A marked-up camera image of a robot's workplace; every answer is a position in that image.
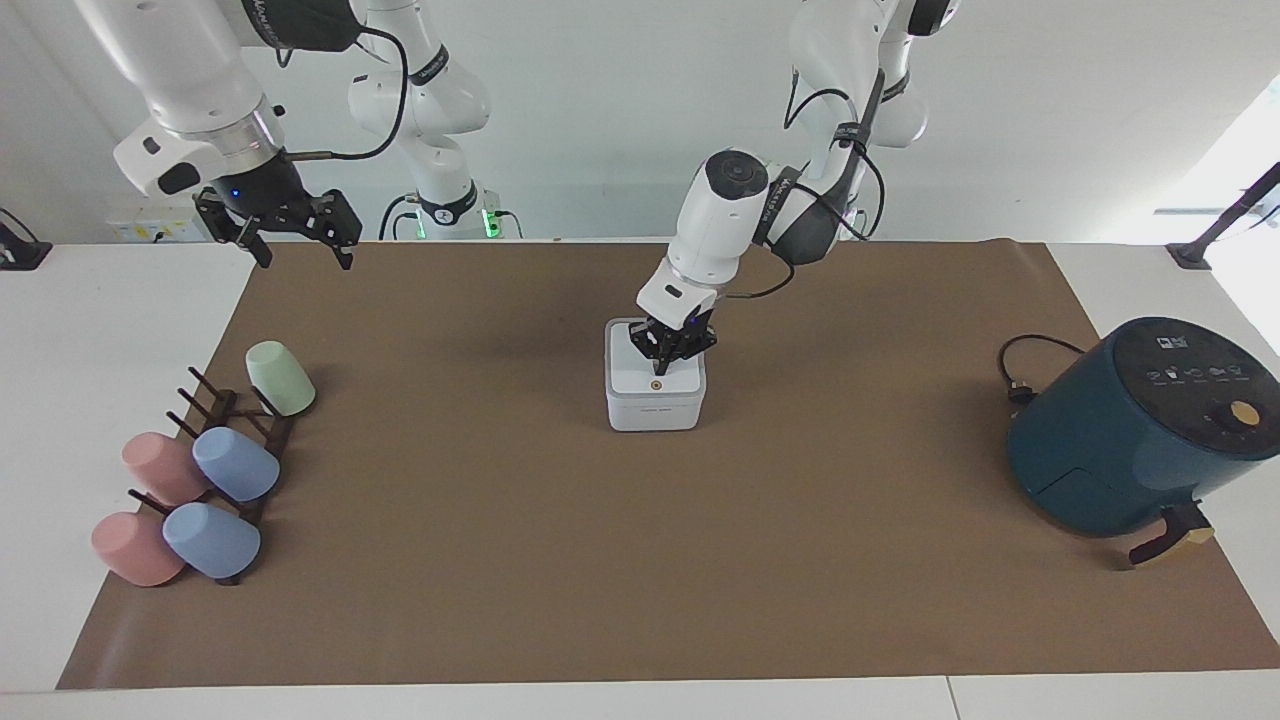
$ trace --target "mint green cup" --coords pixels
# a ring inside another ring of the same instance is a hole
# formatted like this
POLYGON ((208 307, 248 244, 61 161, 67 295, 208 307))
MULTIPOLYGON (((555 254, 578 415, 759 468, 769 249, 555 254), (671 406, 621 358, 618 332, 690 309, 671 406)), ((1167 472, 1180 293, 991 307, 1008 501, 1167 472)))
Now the mint green cup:
POLYGON ((297 415, 315 402, 316 386, 284 345, 274 340, 255 345, 244 354, 244 366, 253 387, 282 415, 297 415))

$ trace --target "air fryer control panel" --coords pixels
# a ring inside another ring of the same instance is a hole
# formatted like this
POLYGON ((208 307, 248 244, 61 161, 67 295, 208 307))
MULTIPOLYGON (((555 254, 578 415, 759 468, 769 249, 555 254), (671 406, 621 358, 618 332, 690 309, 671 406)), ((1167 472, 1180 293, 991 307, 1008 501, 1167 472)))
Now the air fryer control panel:
POLYGON ((1125 389, 1174 433, 1233 455, 1280 448, 1280 383, 1234 342, 1144 318, 1120 329, 1114 352, 1125 389))

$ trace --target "light blue cup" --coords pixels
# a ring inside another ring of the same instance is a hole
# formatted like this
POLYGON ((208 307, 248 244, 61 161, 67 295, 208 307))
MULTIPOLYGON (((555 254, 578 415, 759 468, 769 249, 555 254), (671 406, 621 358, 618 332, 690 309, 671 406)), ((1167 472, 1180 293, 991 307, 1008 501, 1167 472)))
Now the light blue cup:
POLYGON ((178 557, 215 580, 248 568, 262 544, 257 528, 204 502, 191 502, 170 512, 163 533, 178 557))
POLYGON ((230 428, 212 428, 196 438, 191 455, 205 477, 236 502, 262 497, 280 477, 274 455, 230 428))

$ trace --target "air fryer handle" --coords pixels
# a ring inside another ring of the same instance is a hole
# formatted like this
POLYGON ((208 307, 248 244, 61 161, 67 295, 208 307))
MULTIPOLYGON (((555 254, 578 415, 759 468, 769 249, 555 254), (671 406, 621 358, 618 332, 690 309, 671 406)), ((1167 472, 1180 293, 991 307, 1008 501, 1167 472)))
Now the air fryer handle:
POLYGON ((1180 547, 1203 544, 1213 537, 1213 525, 1199 511, 1199 501, 1165 507, 1160 514, 1165 518, 1165 534, 1129 551, 1134 568, 1149 565, 1180 547))

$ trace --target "table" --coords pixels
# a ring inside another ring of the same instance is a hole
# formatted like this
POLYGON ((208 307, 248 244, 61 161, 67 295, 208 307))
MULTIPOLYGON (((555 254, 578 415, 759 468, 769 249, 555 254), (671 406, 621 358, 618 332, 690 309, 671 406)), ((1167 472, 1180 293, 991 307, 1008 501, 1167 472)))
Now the table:
MULTIPOLYGON (((1056 246, 1055 259, 1100 334, 1142 314, 1169 314, 1231 337, 1272 369, 1276 357, 1212 275, 1178 270, 1158 247, 1056 246)), ((45 694, 96 596, 104 569, 93 524, 133 507, 119 447, 142 429, 172 432, 166 409, 183 369, 216 346, 251 260, 216 246, 64 246, 28 275, 0 278, 0 697, 8 717, 145 715, 182 707, 223 716, 351 716, 356 708, 448 716, 614 717, 1236 717, 1280 711, 1280 671, 1142 676, 908 678, 815 682, 630 683, 398 688, 184 689, 45 694)), ((1275 634, 1280 466, 1206 501, 1220 542, 1275 634)))

